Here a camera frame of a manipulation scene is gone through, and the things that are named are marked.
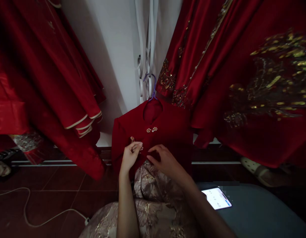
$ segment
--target sleeve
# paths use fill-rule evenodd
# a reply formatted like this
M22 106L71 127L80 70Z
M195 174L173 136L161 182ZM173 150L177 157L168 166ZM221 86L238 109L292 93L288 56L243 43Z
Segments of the sleeve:
M119 174L124 148L128 145L128 137L118 118L114 120L112 131L111 160L112 167L116 174Z

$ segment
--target white rod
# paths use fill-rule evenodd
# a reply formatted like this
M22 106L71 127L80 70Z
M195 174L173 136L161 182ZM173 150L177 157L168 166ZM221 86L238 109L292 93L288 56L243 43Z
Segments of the white rod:
M200 165L200 164L241 164L241 162L239 161L215 161L215 162L212 162L212 161L208 161L208 162L192 162L193 165ZM12 165L12 167L51 167L51 166L77 166L75 164L54 164L54 165Z
M43 163L54 163L54 162L72 162L71 160L44 160ZM11 161L11 163L30 163L28 160L15 160Z
M240 161L206 161L206 162L192 162L192 164L241 164Z

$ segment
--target gray stool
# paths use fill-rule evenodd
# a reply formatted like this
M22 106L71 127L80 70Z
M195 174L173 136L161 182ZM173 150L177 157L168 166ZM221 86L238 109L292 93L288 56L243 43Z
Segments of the gray stool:
M200 190L215 183L197 183ZM287 205L262 187L252 184L219 186L232 207L218 210L237 237L306 237L306 223Z

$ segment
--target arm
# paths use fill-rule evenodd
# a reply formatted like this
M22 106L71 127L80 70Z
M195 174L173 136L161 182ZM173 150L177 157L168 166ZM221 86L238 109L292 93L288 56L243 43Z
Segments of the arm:
M129 179L129 170L134 165L142 147L141 142L133 142L124 149L119 173L119 207L117 238L140 237L135 205Z
M205 196L199 191L191 176L176 161L170 151L163 145L156 145L148 152L156 151L161 162L148 155L147 158L165 175L174 180L185 194L186 200L206 236L235 237L222 217L213 209Z

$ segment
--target charging cable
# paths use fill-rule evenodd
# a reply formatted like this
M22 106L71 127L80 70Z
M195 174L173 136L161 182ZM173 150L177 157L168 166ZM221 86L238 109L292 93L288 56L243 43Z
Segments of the charging cable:
M8 194L10 192L14 192L16 190L19 190L19 189L26 189L28 191L28 197L27 197L27 200L26 200L26 203L24 205L24 209L23 209L23 215L24 215L24 219L25 219L25 222L27 225L29 225L30 227L40 227L40 226L43 226L45 225L46 223L50 222L51 220L53 220L54 218L58 217L59 215L67 212L67 211L74 211L74 212L77 212L81 217L83 217L85 219L85 225L88 225L90 219L85 217L84 215L82 215L79 211L75 210L75 209L67 209L59 214L57 214L56 216L52 217L51 219L47 220L46 222L40 224L40 225L32 225L31 223L29 223L29 221L27 220L27 217L26 217L26 206L27 206L27 203L28 203L28 200L30 199L30 195L31 195L31 190L29 188L26 188L26 187L20 187L20 188L17 188L17 189L14 189L12 191L9 191L9 192L6 192L6 193L2 193L0 194L0 196L2 195L5 195L5 194Z

